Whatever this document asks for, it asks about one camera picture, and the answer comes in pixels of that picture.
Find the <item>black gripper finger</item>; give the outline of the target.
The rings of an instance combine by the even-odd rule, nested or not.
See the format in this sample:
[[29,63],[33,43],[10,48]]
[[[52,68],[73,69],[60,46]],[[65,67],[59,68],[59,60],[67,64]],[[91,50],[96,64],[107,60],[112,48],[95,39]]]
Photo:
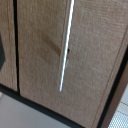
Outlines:
[[0,34],[0,67],[3,66],[4,62],[5,62],[5,54],[4,54],[4,48],[3,48],[1,34]]

